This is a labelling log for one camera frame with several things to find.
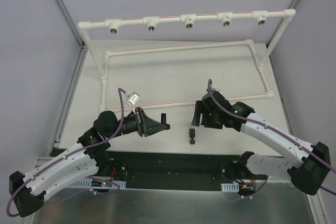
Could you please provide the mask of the black faucet valve handle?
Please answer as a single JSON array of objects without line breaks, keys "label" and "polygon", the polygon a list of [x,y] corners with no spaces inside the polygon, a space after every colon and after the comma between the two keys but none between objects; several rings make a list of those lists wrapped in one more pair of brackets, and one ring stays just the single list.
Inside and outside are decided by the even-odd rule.
[{"label": "black faucet valve handle", "polygon": [[190,144],[194,145],[195,144],[195,129],[193,128],[189,129],[189,138],[190,138]]}]

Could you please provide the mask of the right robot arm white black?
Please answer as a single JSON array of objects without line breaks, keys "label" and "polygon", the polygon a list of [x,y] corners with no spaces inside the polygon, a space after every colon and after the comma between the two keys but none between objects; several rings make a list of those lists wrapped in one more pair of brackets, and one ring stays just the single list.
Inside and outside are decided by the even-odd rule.
[{"label": "right robot arm white black", "polygon": [[275,127],[243,102],[230,104],[218,91],[211,90],[195,103],[193,126],[210,129],[224,127],[251,136],[267,145],[280,157],[245,152],[236,166],[242,179],[252,175],[268,175],[291,181],[301,192],[315,195],[334,170],[329,148],[318,142],[311,144]]}]

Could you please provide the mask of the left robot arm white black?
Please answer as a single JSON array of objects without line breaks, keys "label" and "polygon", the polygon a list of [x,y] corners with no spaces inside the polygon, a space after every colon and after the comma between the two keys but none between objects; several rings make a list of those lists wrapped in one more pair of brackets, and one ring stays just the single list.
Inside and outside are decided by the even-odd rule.
[{"label": "left robot arm white black", "polygon": [[27,217],[70,184],[95,174],[108,175],[111,170],[107,154],[110,139],[133,132],[148,137],[169,129],[165,113],[156,121],[141,107],[120,119],[112,111],[101,112],[93,126],[72,147],[31,172],[15,171],[9,176],[11,198],[6,207],[7,215]]}]

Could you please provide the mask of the black L-shaped faucet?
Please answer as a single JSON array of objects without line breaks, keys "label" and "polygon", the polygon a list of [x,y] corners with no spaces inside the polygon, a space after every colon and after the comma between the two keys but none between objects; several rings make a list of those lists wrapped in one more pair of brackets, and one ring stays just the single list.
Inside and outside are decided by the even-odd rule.
[{"label": "black L-shaped faucet", "polygon": [[161,114],[161,124],[164,126],[165,130],[170,129],[170,125],[166,121],[166,113]]}]

